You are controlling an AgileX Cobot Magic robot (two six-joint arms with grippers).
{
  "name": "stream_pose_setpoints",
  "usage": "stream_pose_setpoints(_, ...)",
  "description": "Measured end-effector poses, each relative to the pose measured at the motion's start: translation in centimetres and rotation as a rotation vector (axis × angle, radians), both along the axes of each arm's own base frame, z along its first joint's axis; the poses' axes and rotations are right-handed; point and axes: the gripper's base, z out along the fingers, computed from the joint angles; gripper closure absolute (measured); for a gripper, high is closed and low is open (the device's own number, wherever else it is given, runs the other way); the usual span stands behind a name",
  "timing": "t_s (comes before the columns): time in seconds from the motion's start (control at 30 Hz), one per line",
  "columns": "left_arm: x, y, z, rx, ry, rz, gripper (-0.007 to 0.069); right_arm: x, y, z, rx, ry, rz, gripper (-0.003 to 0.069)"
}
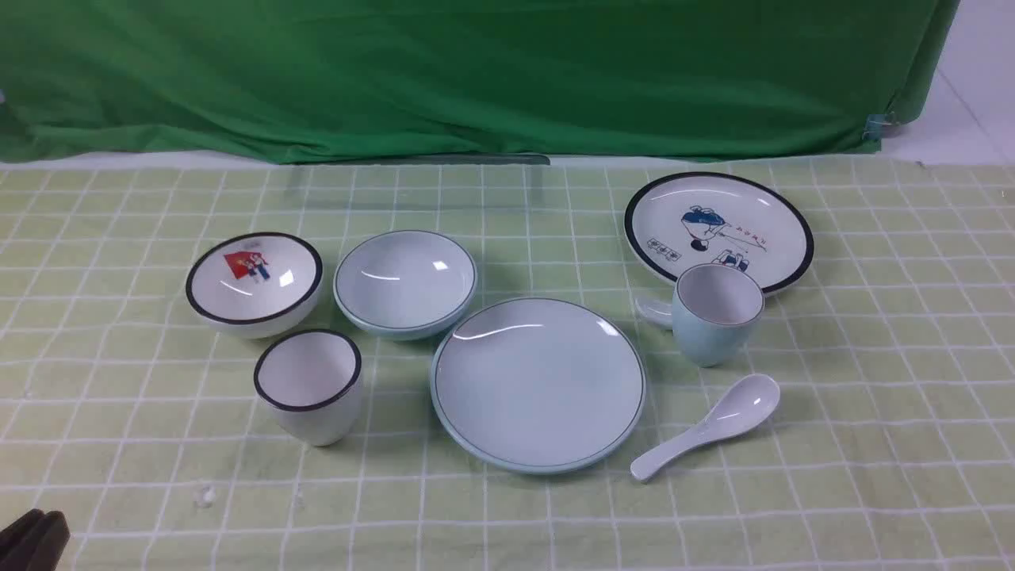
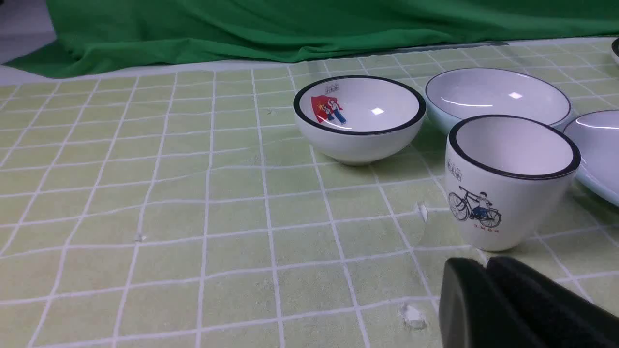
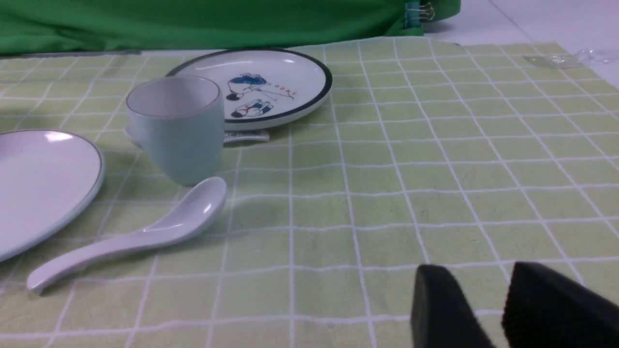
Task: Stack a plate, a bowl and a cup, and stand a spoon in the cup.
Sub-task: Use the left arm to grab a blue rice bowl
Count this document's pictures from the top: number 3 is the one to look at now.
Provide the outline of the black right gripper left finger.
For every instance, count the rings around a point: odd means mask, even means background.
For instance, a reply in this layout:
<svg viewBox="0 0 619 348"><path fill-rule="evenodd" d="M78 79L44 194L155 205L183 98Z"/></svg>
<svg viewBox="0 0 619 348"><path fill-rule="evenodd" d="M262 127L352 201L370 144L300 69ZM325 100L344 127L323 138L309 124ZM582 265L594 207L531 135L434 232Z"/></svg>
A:
<svg viewBox="0 0 619 348"><path fill-rule="evenodd" d="M411 310L414 348L492 348L455 277L446 267L416 269Z"/></svg>

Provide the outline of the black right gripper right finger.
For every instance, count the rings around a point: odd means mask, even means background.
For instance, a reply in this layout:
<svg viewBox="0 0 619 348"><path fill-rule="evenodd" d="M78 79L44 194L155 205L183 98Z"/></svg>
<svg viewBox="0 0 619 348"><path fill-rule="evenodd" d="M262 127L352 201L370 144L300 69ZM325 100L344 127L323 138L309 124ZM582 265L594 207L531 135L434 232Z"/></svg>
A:
<svg viewBox="0 0 619 348"><path fill-rule="evenodd" d="M511 348L616 348L619 307L543 264L514 264L501 320Z"/></svg>

